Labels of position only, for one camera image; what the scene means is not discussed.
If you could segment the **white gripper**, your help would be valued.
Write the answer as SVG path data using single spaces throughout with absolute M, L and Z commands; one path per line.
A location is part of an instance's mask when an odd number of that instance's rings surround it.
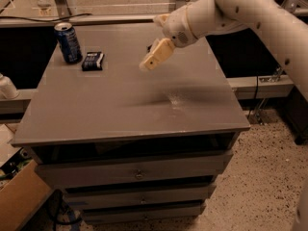
M 173 54 L 175 46 L 183 48 L 197 42 L 188 22 L 187 8 L 183 6 L 170 14 L 158 14 L 153 18 L 157 26 L 164 25 L 163 34 L 167 38 L 154 40 L 139 65 L 140 70 L 147 71 L 156 68 Z

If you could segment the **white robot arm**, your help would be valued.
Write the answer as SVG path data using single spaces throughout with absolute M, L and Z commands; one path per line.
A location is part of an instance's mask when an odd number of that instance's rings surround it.
M 308 99 L 308 25 L 274 0 L 198 0 L 153 18 L 165 35 L 156 39 L 140 63 L 152 70 L 173 50 L 196 43 L 208 35 L 248 28 L 267 47 Z

